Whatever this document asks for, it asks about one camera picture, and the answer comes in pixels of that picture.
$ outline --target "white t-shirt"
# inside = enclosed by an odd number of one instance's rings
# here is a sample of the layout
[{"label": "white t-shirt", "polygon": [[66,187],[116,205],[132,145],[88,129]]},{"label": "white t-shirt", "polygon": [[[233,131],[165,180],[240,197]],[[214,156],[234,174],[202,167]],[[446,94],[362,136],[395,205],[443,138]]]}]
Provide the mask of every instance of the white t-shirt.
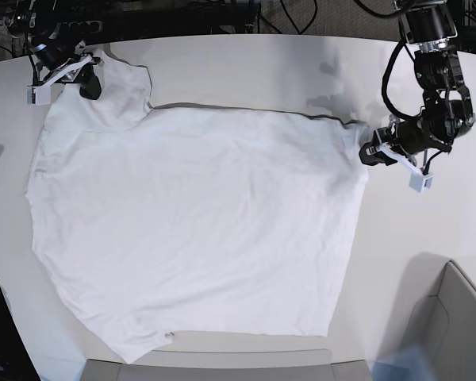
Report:
[{"label": "white t-shirt", "polygon": [[271,111],[152,110],[148,71],[104,57],[65,86],[28,184],[59,296],[133,362],[177,330],[326,336],[367,181],[366,126]]}]

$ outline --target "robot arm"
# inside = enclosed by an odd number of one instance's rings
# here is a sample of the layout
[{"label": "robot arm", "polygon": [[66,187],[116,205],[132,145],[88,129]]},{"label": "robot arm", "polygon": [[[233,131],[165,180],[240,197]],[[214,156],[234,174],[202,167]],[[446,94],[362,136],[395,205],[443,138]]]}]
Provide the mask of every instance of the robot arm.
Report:
[{"label": "robot arm", "polygon": [[[404,3],[397,1],[397,8]],[[408,32],[394,49],[382,82],[382,97],[392,113],[390,125],[374,131],[372,141],[362,147],[360,159],[366,165],[405,165],[412,172],[411,187],[421,192],[432,183],[430,160],[419,169],[415,155],[430,148],[439,150],[436,155],[450,152],[454,140],[473,126],[474,114],[457,50],[451,43],[457,32],[446,1],[419,1],[401,23]],[[394,62],[406,42],[420,49],[415,52],[414,71],[424,90],[424,107],[416,116],[398,111],[387,95]]]}]

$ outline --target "floor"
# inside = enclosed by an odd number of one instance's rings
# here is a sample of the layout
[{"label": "floor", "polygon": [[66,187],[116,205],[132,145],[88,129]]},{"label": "floor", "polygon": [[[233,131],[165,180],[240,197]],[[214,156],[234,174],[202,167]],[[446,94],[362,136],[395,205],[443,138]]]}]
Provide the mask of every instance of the floor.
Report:
[{"label": "floor", "polygon": [[[379,20],[363,12],[352,0],[285,0],[286,8],[299,29],[305,28],[314,13],[314,1],[317,1],[318,12],[314,23],[305,34],[315,36],[361,37],[378,40],[397,40],[397,22]],[[378,12],[389,12],[393,9],[393,0],[364,0]],[[296,34],[295,28],[279,1],[262,1],[264,17],[285,34]],[[264,22],[260,26],[261,33],[276,33]],[[6,27],[0,26],[0,45],[16,54],[21,53],[22,43],[8,34]],[[0,48],[0,61],[12,58],[10,52]]]}]

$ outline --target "white table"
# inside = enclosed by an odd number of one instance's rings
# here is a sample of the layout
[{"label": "white table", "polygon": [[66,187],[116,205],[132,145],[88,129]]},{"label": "white table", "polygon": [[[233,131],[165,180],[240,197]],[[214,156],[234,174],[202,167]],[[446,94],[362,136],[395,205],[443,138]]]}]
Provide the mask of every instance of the white table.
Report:
[{"label": "white table", "polygon": [[[394,44],[336,37],[214,36],[111,44],[146,65],[153,106],[208,105],[332,114],[377,128],[387,123],[381,78]],[[461,54],[476,112],[476,56]],[[46,107],[27,106],[27,58],[0,62],[0,283],[33,362],[51,380],[77,379],[85,359],[120,361],[57,298],[30,245],[25,181]],[[403,52],[390,83],[397,108],[422,103]],[[408,188],[399,164],[370,169],[344,289],[330,332],[317,337],[176,333],[179,352],[261,352],[327,348],[332,361],[376,360],[398,345],[415,302],[432,292],[448,258],[476,276],[476,125],[432,165],[432,189]],[[151,352],[138,364],[177,364],[186,354]]]}]

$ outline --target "table surface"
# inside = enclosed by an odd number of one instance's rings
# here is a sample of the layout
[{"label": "table surface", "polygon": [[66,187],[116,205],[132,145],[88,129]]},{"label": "table surface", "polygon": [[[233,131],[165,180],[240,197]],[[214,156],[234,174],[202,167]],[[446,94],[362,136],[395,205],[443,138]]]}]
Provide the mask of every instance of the table surface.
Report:
[{"label": "table surface", "polygon": [[[153,106],[193,102],[328,114],[386,125],[382,73],[394,43],[339,37],[235,35],[138,40],[106,45],[147,66]],[[476,113],[476,56],[460,59]],[[77,379],[87,358],[121,361],[58,299],[31,250],[24,191],[47,106],[28,106],[28,59],[0,62],[0,283],[36,368]],[[422,103],[405,52],[390,82],[393,103],[417,114]],[[326,348],[332,361],[391,354],[415,303],[433,293],[450,258],[476,282],[476,125],[432,165],[432,189],[409,189],[400,165],[370,169],[344,288],[328,337],[176,333],[165,351],[262,352]],[[138,364],[159,364],[151,352]]]}]

